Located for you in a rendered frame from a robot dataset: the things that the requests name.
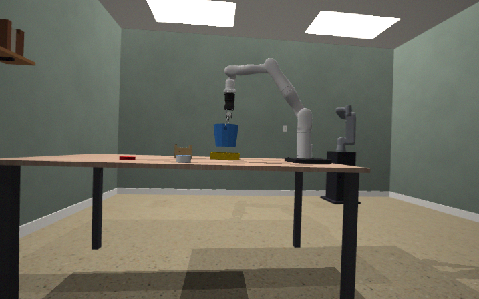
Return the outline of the small brown wooden crate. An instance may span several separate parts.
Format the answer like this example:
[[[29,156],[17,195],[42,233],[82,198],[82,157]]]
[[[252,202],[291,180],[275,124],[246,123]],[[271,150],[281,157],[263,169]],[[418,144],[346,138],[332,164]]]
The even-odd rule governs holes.
[[[189,148],[177,148],[177,144],[174,146],[174,158],[176,155],[190,155],[192,158],[192,145],[189,145]]]

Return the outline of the yellow shallow tray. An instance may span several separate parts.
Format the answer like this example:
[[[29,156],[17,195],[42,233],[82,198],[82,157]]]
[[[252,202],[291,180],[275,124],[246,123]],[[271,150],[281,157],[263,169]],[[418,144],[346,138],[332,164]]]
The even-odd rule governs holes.
[[[240,153],[210,152],[210,158],[218,160],[239,160]]]

